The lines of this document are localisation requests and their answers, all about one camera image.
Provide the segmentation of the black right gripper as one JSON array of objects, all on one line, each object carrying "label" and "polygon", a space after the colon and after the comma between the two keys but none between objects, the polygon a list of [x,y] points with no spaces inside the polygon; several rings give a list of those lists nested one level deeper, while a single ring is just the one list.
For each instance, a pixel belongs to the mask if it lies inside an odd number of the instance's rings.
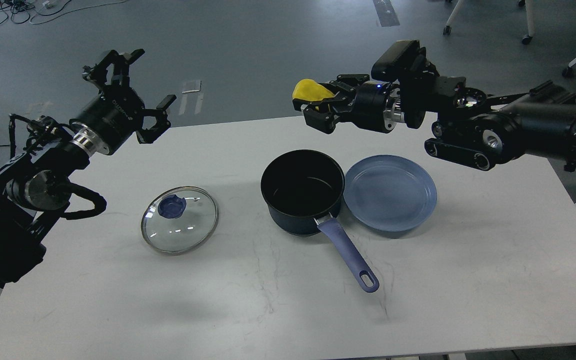
[{"label": "black right gripper", "polygon": [[292,105],[302,112],[307,126],[325,134],[334,132],[338,123],[390,133],[403,121],[400,87],[397,83],[370,79],[368,74],[340,74],[318,83],[333,94],[331,97],[316,101],[295,98]]}]

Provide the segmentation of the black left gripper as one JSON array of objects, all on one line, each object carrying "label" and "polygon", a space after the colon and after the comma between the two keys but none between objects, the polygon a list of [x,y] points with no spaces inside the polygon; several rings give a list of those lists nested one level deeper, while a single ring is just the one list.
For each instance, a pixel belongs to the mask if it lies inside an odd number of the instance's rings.
[{"label": "black left gripper", "polygon": [[[97,94],[70,119],[70,126],[77,132],[93,132],[101,142],[97,151],[103,155],[116,153],[133,133],[139,144],[153,144],[172,126],[168,109],[178,98],[176,95],[165,96],[155,108],[145,108],[141,97],[131,87],[130,66],[145,53],[144,48],[123,53],[110,50],[98,63],[82,68],[82,79],[93,84]],[[155,123],[144,128],[143,121],[147,117],[154,118]]]}]

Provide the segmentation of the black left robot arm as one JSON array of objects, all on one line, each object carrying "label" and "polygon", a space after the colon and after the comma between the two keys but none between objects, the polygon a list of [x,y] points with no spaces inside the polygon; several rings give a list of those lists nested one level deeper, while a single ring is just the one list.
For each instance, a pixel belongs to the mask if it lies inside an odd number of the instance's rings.
[{"label": "black left robot arm", "polygon": [[98,94],[67,124],[50,116],[31,120],[9,114],[10,160],[0,167],[0,289],[18,282],[46,254],[42,240],[60,220],[96,217],[107,207],[103,196],[71,182],[96,154],[114,155],[130,136],[152,144],[171,123],[167,95],[147,108],[130,84],[130,67],[145,51],[110,50],[83,80]]}]

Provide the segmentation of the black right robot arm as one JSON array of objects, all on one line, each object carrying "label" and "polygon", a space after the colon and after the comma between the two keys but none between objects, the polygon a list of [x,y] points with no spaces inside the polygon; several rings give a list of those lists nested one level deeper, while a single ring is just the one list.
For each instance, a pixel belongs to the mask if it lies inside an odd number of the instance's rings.
[{"label": "black right robot arm", "polygon": [[398,40],[368,74],[340,74],[329,82],[302,79],[292,104],[308,126],[330,134],[338,123],[390,133],[437,119],[423,147],[431,157],[489,171],[529,154],[558,158],[576,170],[576,94],[551,80],[526,92],[493,96],[442,76],[417,39]]}]

